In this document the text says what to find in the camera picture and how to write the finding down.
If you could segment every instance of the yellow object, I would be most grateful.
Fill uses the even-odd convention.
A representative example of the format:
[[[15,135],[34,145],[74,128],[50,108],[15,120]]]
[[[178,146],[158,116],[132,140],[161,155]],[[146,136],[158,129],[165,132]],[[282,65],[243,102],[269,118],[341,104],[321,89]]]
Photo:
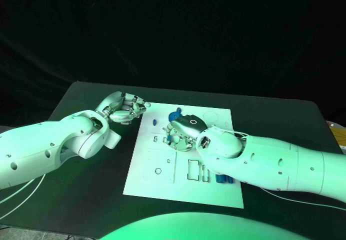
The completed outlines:
[[[346,129],[335,128],[332,126],[330,126],[328,128],[331,130],[337,144],[346,147]]]

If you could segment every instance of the white paper sheet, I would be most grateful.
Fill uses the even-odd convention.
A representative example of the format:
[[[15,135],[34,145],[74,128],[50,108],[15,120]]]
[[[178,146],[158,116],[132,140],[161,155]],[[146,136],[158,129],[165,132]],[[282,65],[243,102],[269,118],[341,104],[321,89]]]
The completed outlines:
[[[183,116],[197,116],[207,127],[216,125],[233,129],[229,109],[152,102],[141,117],[122,194],[242,209],[239,181],[216,183],[216,176],[204,169],[195,149],[178,152],[164,143],[162,128],[177,107]]]

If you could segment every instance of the robotic hand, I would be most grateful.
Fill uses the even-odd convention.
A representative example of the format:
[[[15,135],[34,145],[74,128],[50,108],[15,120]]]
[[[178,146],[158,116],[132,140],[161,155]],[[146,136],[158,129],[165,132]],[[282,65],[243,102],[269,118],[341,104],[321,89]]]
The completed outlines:
[[[92,110],[14,128],[0,134],[0,189],[21,184],[60,167],[73,156],[90,158],[105,145],[113,149],[121,136],[109,123],[131,124],[149,103],[119,91]]]
[[[177,117],[167,125],[165,135],[174,150],[187,152],[195,148],[216,175],[227,175],[268,190],[308,192],[346,203],[346,155],[309,150],[214,125],[207,127],[194,115]]]

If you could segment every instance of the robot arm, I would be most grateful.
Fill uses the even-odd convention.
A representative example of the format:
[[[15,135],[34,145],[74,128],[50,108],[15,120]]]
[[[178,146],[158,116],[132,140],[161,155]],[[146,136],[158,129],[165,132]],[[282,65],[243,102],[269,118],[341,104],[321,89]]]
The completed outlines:
[[[227,175],[268,190],[308,192],[346,202],[346,190],[340,187],[346,184],[344,155],[309,150],[273,138],[246,134],[236,137],[216,126],[200,131],[194,146],[216,175]]]
[[[44,121],[1,133],[0,189],[48,173],[73,156],[87,159],[102,146],[113,149],[121,136],[109,129],[109,122],[128,125],[145,107],[149,103],[139,97],[116,91],[95,111],[76,112],[60,121]]]

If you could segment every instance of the table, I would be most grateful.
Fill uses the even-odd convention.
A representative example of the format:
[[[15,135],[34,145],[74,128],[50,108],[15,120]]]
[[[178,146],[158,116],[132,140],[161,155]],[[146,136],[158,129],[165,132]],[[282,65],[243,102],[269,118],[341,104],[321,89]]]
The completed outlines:
[[[304,148],[341,154],[317,105],[304,100],[154,89],[76,81],[57,104],[48,121],[82,110],[93,110],[115,91],[148,102],[227,108],[234,131],[286,141]],[[121,135],[113,149],[102,147],[89,159],[70,158],[46,174],[41,185],[20,208],[0,224],[44,232],[100,238],[123,225],[155,215],[204,212],[233,215],[268,223],[309,239],[337,239],[346,235],[346,213],[334,208],[291,202],[242,183],[243,209],[122,195],[141,119],[131,125],[110,123]],[[40,178],[0,206],[2,216],[33,191]],[[0,199],[20,187],[2,189]],[[346,205],[305,192],[273,192],[281,197]]]

